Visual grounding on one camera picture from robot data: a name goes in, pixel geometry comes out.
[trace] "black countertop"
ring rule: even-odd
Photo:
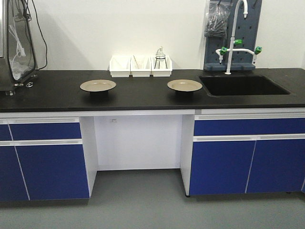
[[[219,108],[305,107],[305,70],[256,69],[238,72],[264,75],[288,91],[288,95],[209,96],[203,87],[193,97],[176,96],[167,83],[176,79],[200,82],[201,75],[225,75],[203,70],[173,70],[170,77],[111,78],[109,71],[38,71],[32,88],[16,89],[14,96],[0,92],[0,112],[172,110]],[[80,85],[88,80],[117,83],[108,96],[92,97]]]

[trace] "green valve handle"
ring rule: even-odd
[[[243,43],[243,40],[241,40],[241,39],[238,39],[238,40],[234,41],[234,44],[242,44],[242,43]]]
[[[257,46],[254,50],[254,53],[257,55],[257,54],[260,54],[262,52],[263,48],[261,46]]]
[[[225,55],[226,52],[227,52],[227,48],[222,47],[221,50],[220,50],[220,54],[223,56],[223,55]]]

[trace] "gray floor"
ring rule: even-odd
[[[305,194],[184,196],[179,170],[98,172],[89,201],[0,203],[0,229],[304,229]]]

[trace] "blue cabinet door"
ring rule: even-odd
[[[82,145],[17,146],[31,200],[89,198]]]
[[[13,146],[0,146],[0,201],[28,200]]]
[[[81,138],[80,123],[10,124],[14,140]]]
[[[11,141],[9,125],[0,125],[0,141]]]
[[[256,142],[248,193],[301,191],[304,177],[304,139]]]
[[[189,195],[244,193],[255,141],[194,142]]]

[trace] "clear plastic cover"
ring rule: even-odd
[[[207,25],[204,30],[205,37],[226,37],[227,24],[232,3],[211,1],[209,13],[206,14]]]
[[[8,0],[8,59],[15,80],[28,75],[36,64],[24,8],[23,1]]]

